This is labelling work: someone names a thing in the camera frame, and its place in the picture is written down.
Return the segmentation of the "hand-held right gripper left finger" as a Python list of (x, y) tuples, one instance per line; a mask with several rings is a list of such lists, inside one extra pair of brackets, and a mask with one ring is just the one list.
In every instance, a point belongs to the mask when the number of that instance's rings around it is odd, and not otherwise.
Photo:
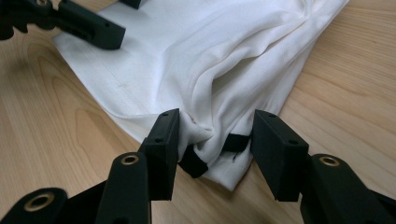
[(177, 109), (161, 113), (140, 148), (112, 162), (94, 224), (151, 224), (151, 203), (172, 199), (178, 126)]

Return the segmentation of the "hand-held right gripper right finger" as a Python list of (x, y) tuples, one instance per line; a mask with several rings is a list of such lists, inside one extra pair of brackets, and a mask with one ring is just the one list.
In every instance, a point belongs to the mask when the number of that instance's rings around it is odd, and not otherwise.
[(343, 160), (308, 153), (280, 117), (254, 113), (250, 150), (275, 199), (297, 202), (304, 224), (396, 224), (396, 201), (368, 189)]

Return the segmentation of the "white printed tank top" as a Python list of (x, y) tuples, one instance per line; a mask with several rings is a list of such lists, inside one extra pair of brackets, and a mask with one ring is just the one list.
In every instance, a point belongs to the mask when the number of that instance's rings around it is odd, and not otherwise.
[(69, 34), (54, 44), (107, 114), (136, 140), (178, 109), (182, 169), (234, 189), (249, 167), (256, 110), (278, 113), (318, 37), (348, 0), (116, 3), (117, 50)]

